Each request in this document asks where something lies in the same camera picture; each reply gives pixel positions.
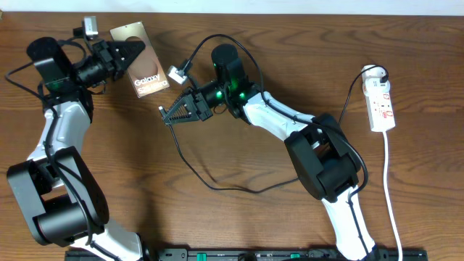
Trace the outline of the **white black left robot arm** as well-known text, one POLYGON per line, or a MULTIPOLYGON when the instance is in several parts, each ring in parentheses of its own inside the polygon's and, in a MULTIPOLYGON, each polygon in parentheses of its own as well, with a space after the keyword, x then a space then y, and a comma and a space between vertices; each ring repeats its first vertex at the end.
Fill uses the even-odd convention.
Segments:
POLYGON ((8 184, 37 243, 81 248, 103 260, 150 260, 141 237, 110 218, 107 200, 81 156, 95 88, 120 79, 144 42, 85 40, 76 63, 64 45, 43 37, 27 47, 30 64, 41 75, 35 95, 46 123, 34 151, 8 169, 8 184))

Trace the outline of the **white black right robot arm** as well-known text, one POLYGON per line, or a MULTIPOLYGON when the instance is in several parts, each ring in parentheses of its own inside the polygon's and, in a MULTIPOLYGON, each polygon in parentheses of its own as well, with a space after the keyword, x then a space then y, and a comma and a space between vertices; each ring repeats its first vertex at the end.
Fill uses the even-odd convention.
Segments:
POLYGON ((169 109, 160 109, 163 122, 205 121, 224 105, 244 122, 263 128, 284 142, 298 180, 322 201, 336 235, 336 248, 348 260, 372 260, 376 249, 359 206, 364 187, 358 171, 367 167, 331 115, 307 115, 275 100, 244 71, 236 43, 216 46, 211 53, 216 78, 190 86, 169 109))

